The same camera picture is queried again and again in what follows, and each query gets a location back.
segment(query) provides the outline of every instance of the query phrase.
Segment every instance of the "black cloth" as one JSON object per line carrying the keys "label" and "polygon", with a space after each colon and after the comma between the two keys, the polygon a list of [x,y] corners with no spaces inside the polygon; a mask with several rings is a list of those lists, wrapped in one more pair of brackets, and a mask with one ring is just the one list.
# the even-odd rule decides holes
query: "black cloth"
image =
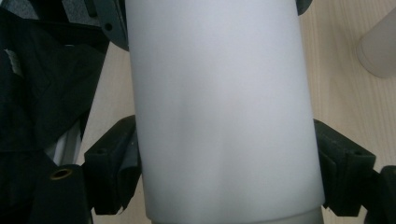
{"label": "black cloth", "polygon": [[55,166],[43,149],[90,109],[104,58],[0,8],[0,223]]}

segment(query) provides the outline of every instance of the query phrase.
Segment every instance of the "wooden table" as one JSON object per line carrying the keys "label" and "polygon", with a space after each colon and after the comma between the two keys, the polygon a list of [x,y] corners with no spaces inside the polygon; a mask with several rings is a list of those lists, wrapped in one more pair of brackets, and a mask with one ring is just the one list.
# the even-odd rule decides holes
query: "wooden table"
{"label": "wooden table", "polygon": [[[373,152],[377,171],[396,165],[396,77],[369,74],[355,49],[360,38],[395,7],[396,0],[314,0],[300,18],[315,119]],[[133,113],[129,53],[110,45],[78,163],[114,123]],[[362,224],[365,213],[361,209],[359,217],[336,217],[323,210],[326,224]],[[150,223],[141,182],[128,209],[117,216],[94,217],[94,223]]]}

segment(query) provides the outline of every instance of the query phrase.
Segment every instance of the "gray floor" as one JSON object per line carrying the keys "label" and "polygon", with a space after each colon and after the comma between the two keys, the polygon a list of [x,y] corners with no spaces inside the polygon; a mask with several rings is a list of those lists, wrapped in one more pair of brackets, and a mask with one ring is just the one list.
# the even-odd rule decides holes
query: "gray floor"
{"label": "gray floor", "polygon": [[[28,0],[0,0],[1,7],[25,18],[37,19],[37,15]],[[64,9],[70,22],[99,26],[96,18],[91,18],[85,8],[84,0],[63,0]]]}

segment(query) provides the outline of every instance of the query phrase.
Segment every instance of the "white plastic container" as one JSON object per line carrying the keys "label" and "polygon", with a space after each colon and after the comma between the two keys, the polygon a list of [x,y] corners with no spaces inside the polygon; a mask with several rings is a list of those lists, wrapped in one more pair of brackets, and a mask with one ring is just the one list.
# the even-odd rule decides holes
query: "white plastic container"
{"label": "white plastic container", "polygon": [[295,0],[128,0],[148,218],[322,223]]}
{"label": "white plastic container", "polygon": [[373,75],[396,77],[396,8],[361,39],[357,53]]}

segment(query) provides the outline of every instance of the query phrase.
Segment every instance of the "brass screw hole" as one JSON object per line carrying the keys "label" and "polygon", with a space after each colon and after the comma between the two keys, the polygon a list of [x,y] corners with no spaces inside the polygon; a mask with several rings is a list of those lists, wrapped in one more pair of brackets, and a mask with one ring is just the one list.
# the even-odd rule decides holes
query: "brass screw hole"
{"label": "brass screw hole", "polygon": [[51,180],[60,180],[60,179],[64,179],[68,176],[70,176],[73,173],[72,170],[70,169],[61,169],[61,170],[57,170],[55,171],[51,176],[50,179]]}

